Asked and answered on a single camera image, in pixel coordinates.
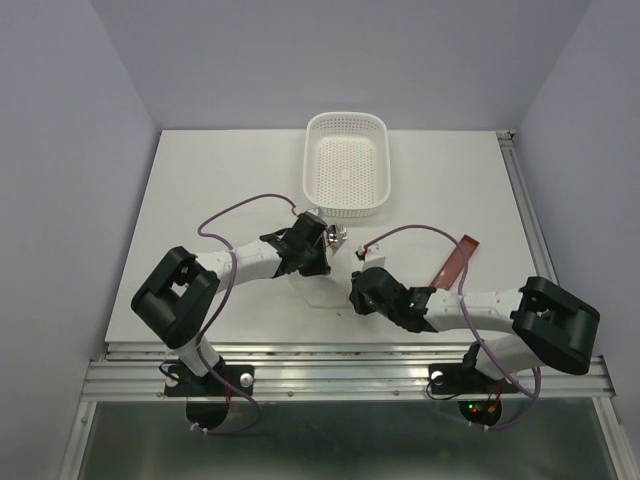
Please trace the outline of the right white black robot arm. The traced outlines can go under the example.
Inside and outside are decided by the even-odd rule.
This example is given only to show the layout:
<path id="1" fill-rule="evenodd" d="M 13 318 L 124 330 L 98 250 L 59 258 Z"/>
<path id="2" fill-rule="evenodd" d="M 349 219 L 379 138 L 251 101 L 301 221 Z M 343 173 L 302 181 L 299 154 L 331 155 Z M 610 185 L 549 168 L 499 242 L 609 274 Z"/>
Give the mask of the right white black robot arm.
<path id="1" fill-rule="evenodd" d="M 465 355 L 457 377 L 472 390 L 542 366 L 586 374 L 600 322 L 597 309 L 543 277 L 515 290 L 460 295 L 406 287 L 372 267 L 352 274 L 349 301 L 357 314 L 378 313 L 410 333 L 500 333 L 484 345 L 474 342 Z"/>

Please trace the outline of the white paper napkin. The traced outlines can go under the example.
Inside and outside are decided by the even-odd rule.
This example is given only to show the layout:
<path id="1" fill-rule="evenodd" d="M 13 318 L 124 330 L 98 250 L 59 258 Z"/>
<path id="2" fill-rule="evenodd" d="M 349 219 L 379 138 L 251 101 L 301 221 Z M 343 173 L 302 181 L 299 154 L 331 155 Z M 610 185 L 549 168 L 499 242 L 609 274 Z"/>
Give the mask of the white paper napkin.
<path id="1" fill-rule="evenodd" d="M 299 273 L 294 273 L 289 277 L 289 283 L 312 308 L 348 308 L 352 273 L 348 244 L 328 247 L 326 253 L 331 267 L 329 274 L 303 277 Z"/>

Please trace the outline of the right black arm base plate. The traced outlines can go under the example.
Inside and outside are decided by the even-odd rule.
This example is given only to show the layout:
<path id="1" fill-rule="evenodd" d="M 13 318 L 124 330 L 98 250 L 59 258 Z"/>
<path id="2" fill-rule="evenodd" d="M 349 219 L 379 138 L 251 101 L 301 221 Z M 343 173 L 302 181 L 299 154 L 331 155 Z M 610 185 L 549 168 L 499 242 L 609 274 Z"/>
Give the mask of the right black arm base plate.
<path id="1" fill-rule="evenodd" d="M 495 380 L 458 363 L 439 363 L 430 366 L 425 388 L 434 400 L 455 400 L 465 395 L 471 400 L 459 400 L 461 415 L 472 425 L 494 427 L 502 415 L 502 395 L 517 393 L 518 389 L 504 379 Z"/>

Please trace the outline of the green handled spoon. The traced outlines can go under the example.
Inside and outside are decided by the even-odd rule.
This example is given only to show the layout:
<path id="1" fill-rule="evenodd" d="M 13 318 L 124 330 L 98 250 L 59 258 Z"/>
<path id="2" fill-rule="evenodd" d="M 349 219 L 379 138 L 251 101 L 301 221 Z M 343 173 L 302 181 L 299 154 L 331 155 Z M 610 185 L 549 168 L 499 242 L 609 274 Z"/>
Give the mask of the green handled spoon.
<path id="1" fill-rule="evenodd" d="M 336 226 L 340 225 L 340 224 L 331 224 L 327 227 L 326 231 L 325 231 L 325 241 L 326 241 L 326 246 L 334 251 L 337 251 L 341 248 L 341 246 L 343 244 L 340 244 L 338 242 L 338 237 L 337 237 L 337 228 Z"/>

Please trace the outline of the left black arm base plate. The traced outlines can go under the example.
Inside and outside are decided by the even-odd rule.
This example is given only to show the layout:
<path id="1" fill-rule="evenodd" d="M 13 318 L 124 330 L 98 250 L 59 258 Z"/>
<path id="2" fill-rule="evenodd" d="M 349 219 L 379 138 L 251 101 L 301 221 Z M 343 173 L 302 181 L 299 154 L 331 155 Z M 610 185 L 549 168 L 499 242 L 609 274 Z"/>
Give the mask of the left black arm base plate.
<path id="1" fill-rule="evenodd" d="M 253 394 L 254 367 L 252 365 L 216 366 L 214 370 L 223 382 L 207 372 L 199 377 L 181 361 L 167 361 L 158 367 L 164 376 L 163 395 L 185 399 L 185 415 L 190 426 L 202 433 L 221 432 L 227 420 L 234 397 L 239 397 L 230 386 L 247 396 Z"/>

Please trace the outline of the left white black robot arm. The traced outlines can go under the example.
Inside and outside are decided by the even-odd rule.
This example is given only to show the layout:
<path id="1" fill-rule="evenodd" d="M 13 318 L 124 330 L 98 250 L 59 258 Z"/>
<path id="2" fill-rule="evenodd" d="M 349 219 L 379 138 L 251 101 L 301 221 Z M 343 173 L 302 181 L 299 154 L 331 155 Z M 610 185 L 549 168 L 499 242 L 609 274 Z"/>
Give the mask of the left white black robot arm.
<path id="1" fill-rule="evenodd" d="M 222 397 L 238 390 L 252 393 L 240 377 L 253 369 L 228 369 L 204 337 L 214 298 L 223 308 L 234 287 L 256 280 L 298 273 L 303 277 L 331 272 L 326 253 L 328 225 L 311 212 L 294 224 L 238 248 L 194 254 L 182 246 L 170 249 L 131 300 L 132 311 L 178 357 L 165 378 L 169 397 Z"/>

